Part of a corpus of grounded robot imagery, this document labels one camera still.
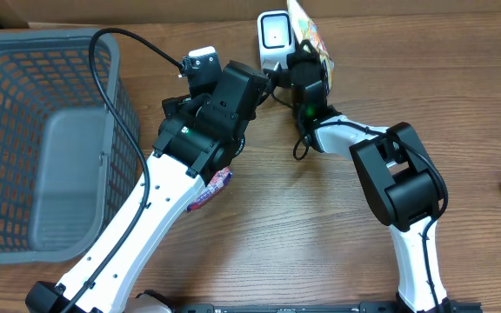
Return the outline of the purple red snack pouch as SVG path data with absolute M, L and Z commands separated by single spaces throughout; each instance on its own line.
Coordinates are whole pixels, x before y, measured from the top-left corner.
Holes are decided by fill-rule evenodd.
M 190 203 L 186 211 L 192 212 L 203 208 L 214 196 L 224 190 L 232 178 L 232 172 L 229 167 L 219 170 L 210 182 L 205 186 L 203 191 Z

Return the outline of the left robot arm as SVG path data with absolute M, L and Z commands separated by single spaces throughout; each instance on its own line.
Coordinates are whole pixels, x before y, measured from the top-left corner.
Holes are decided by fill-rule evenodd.
M 230 165 L 261 101 L 268 77 L 229 62 L 215 88 L 163 102 L 162 122 L 145 170 L 86 255 L 58 283 L 38 282 L 31 312 L 121 312 L 145 264 L 171 225 Z

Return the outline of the yellow snack bag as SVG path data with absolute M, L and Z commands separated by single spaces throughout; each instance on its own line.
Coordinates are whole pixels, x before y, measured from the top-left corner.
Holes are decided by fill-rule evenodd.
M 327 93 L 330 93 L 333 83 L 334 63 L 324 44 L 324 40 L 320 36 L 316 24 L 306 14 L 298 0 L 287 0 L 286 4 L 291 29 L 296 36 L 297 42 L 301 43 L 303 40 L 308 40 L 319 54 L 320 62 L 325 67 L 327 75 Z

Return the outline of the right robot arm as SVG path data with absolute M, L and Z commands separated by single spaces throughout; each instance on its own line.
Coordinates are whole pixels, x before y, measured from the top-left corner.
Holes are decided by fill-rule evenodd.
M 297 147 L 349 158 L 375 218 L 390 233 L 405 312 L 442 312 L 448 301 L 438 267 L 436 230 L 449 201 L 444 179 L 408 123 L 372 127 L 327 103 L 328 74 L 319 51 L 303 40 L 278 70 L 291 89 Z

